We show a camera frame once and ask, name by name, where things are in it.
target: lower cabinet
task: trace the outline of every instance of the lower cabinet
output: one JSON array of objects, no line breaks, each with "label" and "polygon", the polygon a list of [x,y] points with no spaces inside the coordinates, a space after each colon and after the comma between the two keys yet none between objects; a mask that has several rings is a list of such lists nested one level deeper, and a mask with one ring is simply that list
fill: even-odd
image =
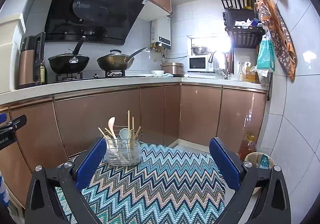
[{"label": "lower cabinet", "polygon": [[239,152],[246,134],[258,138],[265,107],[265,95],[237,90],[222,91],[217,137],[227,148]]},{"label": "lower cabinet", "polygon": [[17,142],[0,151],[0,170],[10,191],[25,207],[32,174]]},{"label": "lower cabinet", "polygon": [[181,139],[208,146],[216,137],[221,89],[183,85],[181,87]]},{"label": "lower cabinet", "polygon": [[164,144],[164,88],[140,90],[142,140],[145,143]]},{"label": "lower cabinet", "polygon": [[179,138],[180,85],[164,87],[164,145]]},{"label": "lower cabinet", "polygon": [[67,160],[57,128],[52,102],[13,110],[25,114],[27,123],[16,133],[23,155],[33,171],[37,165],[54,168]]},{"label": "lower cabinet", "polygon": [[135,128],[140,126],[139,90],[126,90],[70,98],[55,102],[61,138],[68,156],[82,152],[101,136],[98,127],[104,130],[108,121],[115,117],[115,133],[128,127],[128,110],[134,117]]}]

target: water heater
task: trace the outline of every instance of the water heater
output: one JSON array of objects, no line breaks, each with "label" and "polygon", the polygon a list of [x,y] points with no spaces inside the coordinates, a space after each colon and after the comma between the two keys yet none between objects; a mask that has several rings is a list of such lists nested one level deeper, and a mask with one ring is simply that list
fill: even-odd
[{"label": "water heater", "polygon": [[151,43],[171,49],[170,18],[162,17],[151,21]]}]

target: teal plastic bag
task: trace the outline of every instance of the teal plastic bag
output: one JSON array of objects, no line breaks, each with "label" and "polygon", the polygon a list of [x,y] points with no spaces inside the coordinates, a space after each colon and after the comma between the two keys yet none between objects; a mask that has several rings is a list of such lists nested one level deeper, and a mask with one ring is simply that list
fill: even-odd
[{"label": "teal plastic bag", "polygon": [[275,50],[270,32],[262,37],[257,60],[257,69],[268,69],[269,72],[275,72]]}]

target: faucet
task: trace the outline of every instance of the faucet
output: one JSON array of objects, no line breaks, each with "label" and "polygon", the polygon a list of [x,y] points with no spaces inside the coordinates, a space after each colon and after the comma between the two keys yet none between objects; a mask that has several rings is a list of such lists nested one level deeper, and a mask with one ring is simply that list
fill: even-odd
[{"label": "faucet", "polygon": [[[211,56],[210,56],[210,58],[209,58],[209,60],[208,60],[209,63],[212,64],[212,62],[213,62],[213,55],[214,55],[216,52],[218,52],[218,51],[212,52],[212,54],[211,54]],[[226,55],[224,52],[221,52],[221,53],[224,55],[225,66],[226,66],[226,73],[225,73],[225,75],[224,75],[223,77],[224,77],[224,79],[228,79],[228,72],[227,72],[227,55]]]}]

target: white bowl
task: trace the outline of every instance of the white bowl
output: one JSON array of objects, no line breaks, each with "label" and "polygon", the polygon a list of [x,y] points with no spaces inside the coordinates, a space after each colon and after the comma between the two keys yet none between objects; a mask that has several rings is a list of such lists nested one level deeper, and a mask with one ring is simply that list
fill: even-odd
[{"label": "white bowl", "polygon": [[152,70],[151,73],[154,77],[162,77],[164,75],[164,70]]}]

